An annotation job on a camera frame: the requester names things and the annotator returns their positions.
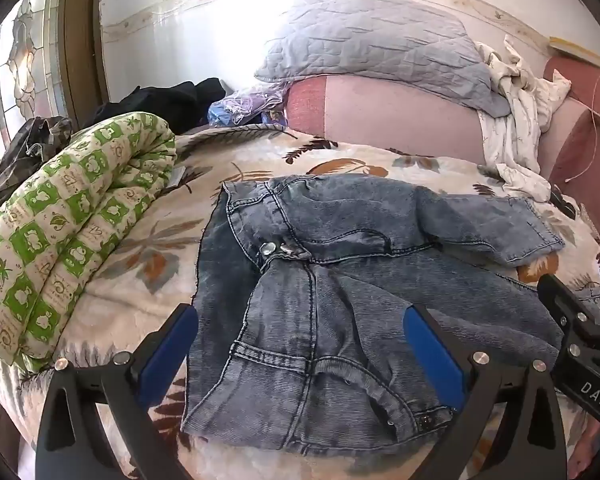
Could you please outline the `blue denim jeans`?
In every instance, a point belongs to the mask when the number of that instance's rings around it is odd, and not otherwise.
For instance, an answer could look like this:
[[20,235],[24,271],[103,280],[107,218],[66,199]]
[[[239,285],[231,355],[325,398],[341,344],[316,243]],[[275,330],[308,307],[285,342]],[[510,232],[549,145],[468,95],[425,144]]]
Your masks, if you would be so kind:
[[199,246],[182,428],[313,456],[413,452],[454,411],[405,311],[500,362],[553,363],[559,328],[508,271],[563,247],[522,198],[362,174],[224,184]]

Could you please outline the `black clothing pile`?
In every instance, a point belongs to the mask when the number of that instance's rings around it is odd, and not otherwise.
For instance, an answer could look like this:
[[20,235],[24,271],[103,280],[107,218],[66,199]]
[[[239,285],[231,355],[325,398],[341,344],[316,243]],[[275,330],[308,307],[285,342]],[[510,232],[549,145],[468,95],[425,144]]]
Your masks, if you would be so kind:
[[175,134],[183,134],[205,125],[209,107],[225,95],[218,78],[207,78],[199,84],[184,81],[169,88],[136,87],[120,102],[102,104],[82,127],[91,127],[126,113],[145,112],[164,119]]

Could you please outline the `small black object on bed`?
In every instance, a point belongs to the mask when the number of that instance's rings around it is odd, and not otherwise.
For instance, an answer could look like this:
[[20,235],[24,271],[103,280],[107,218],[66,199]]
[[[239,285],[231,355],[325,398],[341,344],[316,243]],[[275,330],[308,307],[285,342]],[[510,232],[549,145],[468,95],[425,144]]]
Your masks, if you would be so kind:
[[577,218],[576,208],[565,199],[560,188],[554,184],[550,187],[550,203],[569,219]]

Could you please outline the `red pink headboard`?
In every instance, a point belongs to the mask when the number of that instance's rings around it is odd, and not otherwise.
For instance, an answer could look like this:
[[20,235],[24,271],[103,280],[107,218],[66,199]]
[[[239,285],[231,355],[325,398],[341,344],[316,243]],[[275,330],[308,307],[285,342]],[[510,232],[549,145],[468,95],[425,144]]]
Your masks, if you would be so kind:
[[541,174],[585,208],[600,236],[600,68],[553,56],[544,77],[554,70],[571,81],[571,90],[541,136]]

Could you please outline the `white crumpled garment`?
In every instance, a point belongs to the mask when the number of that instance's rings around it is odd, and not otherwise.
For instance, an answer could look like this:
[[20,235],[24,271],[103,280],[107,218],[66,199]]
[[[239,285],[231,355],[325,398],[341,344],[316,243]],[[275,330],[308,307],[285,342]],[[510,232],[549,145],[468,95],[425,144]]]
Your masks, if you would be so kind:
[[481,42],[476,47],[488,66],[492,89],[509,105],[503,117],[478,114],[486,168],[498,174],[507,194],[546,203],[550,184],[541,176],[539,143],[568,96],[571,81],[558,70],[550,80],[535,77],[508,39],[505,58]]

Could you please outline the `leaf print blanket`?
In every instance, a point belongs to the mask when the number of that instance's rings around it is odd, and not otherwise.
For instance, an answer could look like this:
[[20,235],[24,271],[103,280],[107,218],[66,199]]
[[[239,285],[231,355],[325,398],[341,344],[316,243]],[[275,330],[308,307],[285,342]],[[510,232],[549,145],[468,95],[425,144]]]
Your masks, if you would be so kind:
[[[504,196],[495,174],[467,160],[327,141],[291,130],[208,129],[179,136],[176,145],[181,158],[174,172],[184,170],[182,186],[149,207],[87,284],[54,356],[79,366],[107,363],[116,351],[134,350],[178,304],[192,298],[199,239],[223,182],[362,174],[425,185],[438,193]],[[600,241],[583,206],[576,206],[576,220],[552,205],[535,207],[566,247],[519,270],[494,269],[529,285],[542,273],[555,272],[575,292],[592,292],[600,300]],[[38,437],[52,373],[29,375],[0,362],[0,405],[25,444],[34,445]],[[185,375],[182,366],[149,416],[194,479],[407,479],[431,448],[426,445],[409,459],[325,460],[189,437],[180,432]]]

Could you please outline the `green white rolled quilt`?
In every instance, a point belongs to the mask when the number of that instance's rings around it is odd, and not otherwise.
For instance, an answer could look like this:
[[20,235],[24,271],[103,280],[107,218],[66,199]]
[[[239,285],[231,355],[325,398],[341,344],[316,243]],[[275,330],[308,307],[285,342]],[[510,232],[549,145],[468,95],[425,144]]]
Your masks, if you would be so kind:
[[119,115],[80,131],[0,207],[0,361],[36,373],[84,287],[169,182],[168,123]]

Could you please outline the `yellow book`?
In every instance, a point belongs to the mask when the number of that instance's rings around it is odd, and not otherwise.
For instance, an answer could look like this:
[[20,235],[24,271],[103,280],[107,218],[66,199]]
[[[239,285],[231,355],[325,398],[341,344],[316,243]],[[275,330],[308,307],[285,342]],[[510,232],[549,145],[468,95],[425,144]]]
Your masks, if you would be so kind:
[[548,45],[561,54],[577,58],[600,68],[600,55],[564,38],[549,36]]

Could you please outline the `pink bolster cushion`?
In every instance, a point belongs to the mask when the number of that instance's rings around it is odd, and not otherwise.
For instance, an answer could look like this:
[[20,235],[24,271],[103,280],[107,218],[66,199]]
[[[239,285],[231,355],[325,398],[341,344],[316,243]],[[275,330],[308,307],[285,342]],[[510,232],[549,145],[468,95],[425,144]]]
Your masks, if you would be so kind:
[[484,163],[475,110],[402,82],[351,75],[305,79],[290,87],[286,115],[291,129],[327,140]]

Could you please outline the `camouflage garment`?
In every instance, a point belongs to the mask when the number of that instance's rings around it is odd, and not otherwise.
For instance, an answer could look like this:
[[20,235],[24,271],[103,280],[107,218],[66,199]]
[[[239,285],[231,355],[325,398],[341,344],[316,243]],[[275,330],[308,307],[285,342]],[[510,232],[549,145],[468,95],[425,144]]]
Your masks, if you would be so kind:
[[61,152],[73,134],[70,118],[28,119],[0,160],[0,207],[27,178]]

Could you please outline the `grey quilted pillow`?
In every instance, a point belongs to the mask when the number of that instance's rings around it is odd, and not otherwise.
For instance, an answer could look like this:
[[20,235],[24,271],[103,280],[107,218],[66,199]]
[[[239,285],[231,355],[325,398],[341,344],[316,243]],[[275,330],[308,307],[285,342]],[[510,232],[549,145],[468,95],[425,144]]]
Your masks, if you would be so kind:
[[290,0],[254,76],[354,75],[409,84],[494,118],[509,104],[463,23],[414,0]]

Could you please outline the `stained glass window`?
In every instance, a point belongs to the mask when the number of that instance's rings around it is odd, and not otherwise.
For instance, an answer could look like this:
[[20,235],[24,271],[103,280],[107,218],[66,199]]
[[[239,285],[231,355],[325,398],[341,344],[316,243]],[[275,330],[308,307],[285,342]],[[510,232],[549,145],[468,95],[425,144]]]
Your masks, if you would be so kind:
[[59,0],[18,0],[0,25],[0,156],[27,120],[67,115]]

